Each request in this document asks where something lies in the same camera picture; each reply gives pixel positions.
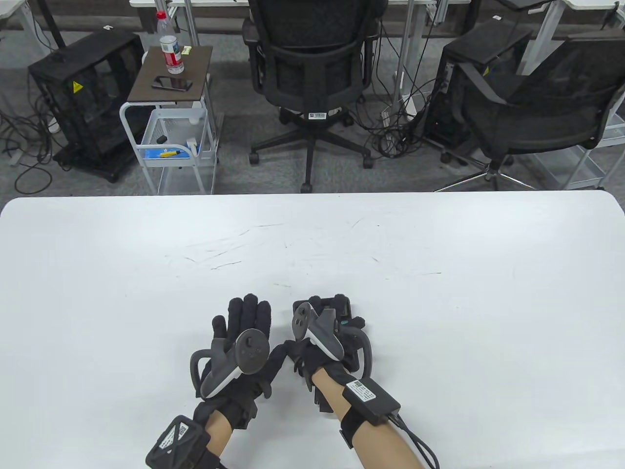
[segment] chair backrest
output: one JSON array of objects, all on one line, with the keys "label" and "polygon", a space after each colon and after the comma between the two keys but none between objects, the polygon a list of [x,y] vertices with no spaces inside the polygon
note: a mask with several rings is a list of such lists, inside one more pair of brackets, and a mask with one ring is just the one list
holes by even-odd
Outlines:
[{"label": "chair backrest", "polygon": [[576,144],[594,148],[624,85],[625,32],[595,31],[568,37],[507,101],[537,118],[592,130],[589,141]]},{"label": "chair backrest", "polygon": [[363,91],[361,48],[373,0],[249,0],[276,106],[325,112]]}]

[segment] side table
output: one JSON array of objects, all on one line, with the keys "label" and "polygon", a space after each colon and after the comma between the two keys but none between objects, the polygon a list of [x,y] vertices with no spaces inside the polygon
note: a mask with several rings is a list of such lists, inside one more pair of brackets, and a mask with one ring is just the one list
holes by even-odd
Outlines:
[{"label": "side table", "polygon": [[[183,56],[184,72],[170,75],[160,48],[150,48],[128,101],[119,109],[128,139],[152,194],[170,193],[173,169],[192,168],[199,192],[212,194],[215,185],[217,150],[224,115],[215,116],[209,98],[208,67],[213,48],[194,46]],[[172,76],[192,82],[188,91],[152,88],[157,76]],[[200,108],[191,107],[200,102]],[[131,131],[131,109],[152,106],[154,110],[138,143]],[[212,168],[210,180],[204,184],[199,168]],[[154,184],[148,168],[162,168],[158,185]]]}]

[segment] chair base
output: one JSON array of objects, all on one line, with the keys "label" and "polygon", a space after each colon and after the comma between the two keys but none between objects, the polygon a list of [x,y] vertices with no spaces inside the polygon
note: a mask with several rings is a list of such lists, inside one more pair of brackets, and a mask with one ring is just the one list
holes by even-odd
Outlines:
[{"label": "chair base", "polygon": [[342,108],[335,115],[330,116],[328,117],[328,119],[325,119],[323,121],[309,121],[306,119],[302,119],[302,117],[290,111],[280,109],[280,122],[282,122],[283,124],[293,122],[299,127],[299,129],[252,145],[252,151],[249,154],[249,164],[257,165],[260,162],[260,157],[258,156],[258,151],[260,150],[273,148],[279,145],[286,145],[288,143],[293,143],[300,140],[305,140],[307,142],[306,179],[304,180],[304,183],[302,184],[300,189],[300,192],[302,194],[309,194],[313,191],[313,186],[311,185],[311,175],[313,171],[312,161],[317,140],[331,143],[333,145],[340,146],[341,148],[360,153],[363,158],[363,168],[373,168],[373,159],[371,157],[370,149],[365,148],[362,145],[353,143],[346,138],[333,134],[328,130],[329,127],[340,121],[342,121],[343,125],[345,126],[353,125],[354,123],[347,109],[344,108]]},{"label": "chair base", "polygon": [[447,184],[446,186],[435,190],[434,192],[443,192],[446,191],[448,189],[454,188],[454,187],[458,187],[458,186],[462,186],[466,183],[470,183],[471,181],[475,181],[477,179],[480,178],[484,178],[487,182],[490,182],[492,184],[492,189],[494,191],[498,191],[499,190],[499,183],[498,183],[498,179],[505,179],[506,181],[510,181],[511,183],[514,183],[518,186],[521,186],[523,188],[526,189],[531,189],[533,191],[537,190],[534,186],[530,186],[529,184],[524,183],[523,181],[519,181],[518,179],[514,179],[512,176],[508,176],[507,174],[504,174],[501,172],[501,166],[502,164],[500,163],[499,167],[497,167],[496,165],[489,163],[489,164],[484,164],[480,161],[477,160],[473,160],[471,161],[473,164],[479,164],[481,166],[483,166],[483,169],[475,174],[472,174],[470,176],[465,176],[461,179],[458,179],[457,181],[451,183],[451,184]]}]

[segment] hand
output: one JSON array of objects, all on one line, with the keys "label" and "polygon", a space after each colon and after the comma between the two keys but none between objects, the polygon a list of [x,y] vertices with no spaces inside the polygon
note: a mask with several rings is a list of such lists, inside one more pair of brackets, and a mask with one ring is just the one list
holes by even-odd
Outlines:
[{"label": "hand", "polygon": [[[340,318],[344,315],[344,311],[347,308],[348,299],[345,295],[335,295],[330,304],[330,308],[336,310],[336,317]],[[321,298],[318,296],[312,296],[308,300],[315,312],[320,315],[323,306],[321,304]],[[350,320],[344,320],[341,322],[341,326],[355,327],[358,329],[364,328],[364,319],[360,317],[352,318]],[[302,340],[300,342],[287,341],[285,344],[288,348],[288,355],[293,360],[295,366],[294,371],[297,371],[300,376],[305,377],[309,390],[312,390],[311,377],[320,369],[325,368],[327,371],[332,370],[335,377],[339,375],[346,375],[345,370],[350,373],[354,373],[359,369],[358,362],[358,350],[363,347],[363,344],[359,342],[355,337],[347,334],[338,334],[339,341],[343,345],[345,355],[340,362],[327,356],[319,347],[313,345],[309,339]]]},{"label": "hand", "polygon": [[[233,298],[228,305],[228,324],[226,319],[219,315],[212,320],[214,338],[224,338],[225,350],[228,351],[241,332],[247,329],[260,330],[267,339],[271,329],[271,306],[267,301],[258,303],[258,298],[248,294],[245,298]],[[193,415],[193,420],[206,425],[208,418],[219,410],[234,428],[247,428],[251,419],[256,417],[254,400],[264,394],[271,396],[271,382],[276,377],[286,358],[286,345],[282,344],[269,354],[263,368],[253,375],[241,375],[223,388],[215,397],[201,402]],[[204,367],[201,382],[211,371],[211,362]]]}]

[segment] black box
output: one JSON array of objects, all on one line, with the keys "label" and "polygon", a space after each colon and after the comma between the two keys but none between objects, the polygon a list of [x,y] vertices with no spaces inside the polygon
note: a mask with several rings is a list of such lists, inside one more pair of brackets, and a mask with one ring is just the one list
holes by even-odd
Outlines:
[{"label": "black box", "polygon": [[466,124],[452,115],[452,92],[460,70],[457,63],[472,63],[487,76],[515,73],[528,46],[532,31],[505,19],[490,19],[443,48],[434,96],[429,105],[424,136],[445,149],[454,150],[471,139]]},{"label": "black box", "polygon": [[[119,108],[137,78],[142,55],[139,36],[103,29],[28,67],[68,141],[56,161],[115,182],[136,160]],[[136,136],[145,130],[150,112],[136,108],[128,113]]]}]

